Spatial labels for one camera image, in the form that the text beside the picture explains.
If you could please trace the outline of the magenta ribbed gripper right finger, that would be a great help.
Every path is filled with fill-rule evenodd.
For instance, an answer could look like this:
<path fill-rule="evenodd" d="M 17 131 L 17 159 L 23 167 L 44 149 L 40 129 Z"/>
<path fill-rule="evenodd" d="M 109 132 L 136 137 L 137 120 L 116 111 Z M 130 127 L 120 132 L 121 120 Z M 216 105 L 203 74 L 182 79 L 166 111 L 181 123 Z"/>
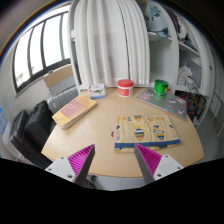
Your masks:
<path fill-rule="evenodd" d="M 146 184 L 183 169 L 170 155 L 160 155 L 140 144 L 134 145 L 134 154 Z"/>

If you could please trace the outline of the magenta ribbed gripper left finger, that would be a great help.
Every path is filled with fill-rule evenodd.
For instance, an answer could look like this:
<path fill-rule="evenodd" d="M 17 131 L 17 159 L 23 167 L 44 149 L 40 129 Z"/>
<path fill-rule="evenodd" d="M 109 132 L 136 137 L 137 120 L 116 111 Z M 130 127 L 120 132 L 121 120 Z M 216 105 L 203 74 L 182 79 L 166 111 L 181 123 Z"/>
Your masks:
<path fill-rule="evenodd" d="M 83 186 L 95 156 L 95 145 L 89 145 L 69 157 L 61 156 L 46 168 L 46 171 Z"/>

